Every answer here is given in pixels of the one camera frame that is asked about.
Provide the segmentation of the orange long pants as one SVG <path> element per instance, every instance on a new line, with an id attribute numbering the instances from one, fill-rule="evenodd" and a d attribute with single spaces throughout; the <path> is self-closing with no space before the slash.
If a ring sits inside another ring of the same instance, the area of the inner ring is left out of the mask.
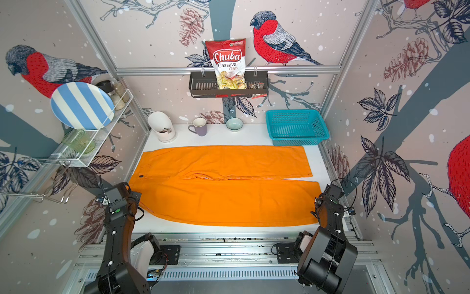
<path id="1" fill-rule="evenodd" d="M 142 154 L 130 179 L 157 218 L 219 227 L 293 227 L 313 216 L 320 185 L 302 147 L 205 146 Z"/>

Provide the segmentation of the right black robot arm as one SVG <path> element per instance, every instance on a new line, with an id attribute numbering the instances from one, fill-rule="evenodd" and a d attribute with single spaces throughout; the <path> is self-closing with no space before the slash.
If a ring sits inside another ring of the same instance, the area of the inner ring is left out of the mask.
<path id="1" fill-rule="evenodd" d="M 297 266 L 299 283 L 314 285 L 327 294 L 344 291 L 358 255 L 343 229 L 345 209 L 340 204 L 343 196 L 341 187 L 328 184 L 310 212 L 319 227 L 313 234 L 304 231 L 296 241 L 302 252 Z"/>

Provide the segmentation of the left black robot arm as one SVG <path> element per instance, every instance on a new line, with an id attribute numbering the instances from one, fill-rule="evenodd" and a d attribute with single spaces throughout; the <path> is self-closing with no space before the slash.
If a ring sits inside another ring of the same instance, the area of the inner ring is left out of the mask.
<path id="1" fill-rule="evenodd" d="M 85 286 L 84 293 L 150 294 L 155 282 L 147 281 L 149 265 L 164 254 L 151 233 L 131 241 L 141 194 L 123 182 L 104 190 L 104 196 L 108 200 L 105 252 L 95 281 Z"/>

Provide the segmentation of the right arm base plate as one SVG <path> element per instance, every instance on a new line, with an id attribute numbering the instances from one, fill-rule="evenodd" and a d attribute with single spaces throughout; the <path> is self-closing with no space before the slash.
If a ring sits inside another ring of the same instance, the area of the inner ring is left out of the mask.
<path id="1" fill-rule="evenodd" d="M 298 264 L 303 254 L 300 246 L 295 243 L 277 243 L 271 251 L 279 264 Z"/>

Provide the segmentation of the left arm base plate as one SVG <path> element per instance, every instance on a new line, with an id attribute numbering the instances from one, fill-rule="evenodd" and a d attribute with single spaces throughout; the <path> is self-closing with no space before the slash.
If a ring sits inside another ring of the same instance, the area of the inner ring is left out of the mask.
<path id="1" fill-rule="evenodd" d="M 157 265 L 177 265 L 181 254 L 180 245 L 161 245 Z"/>

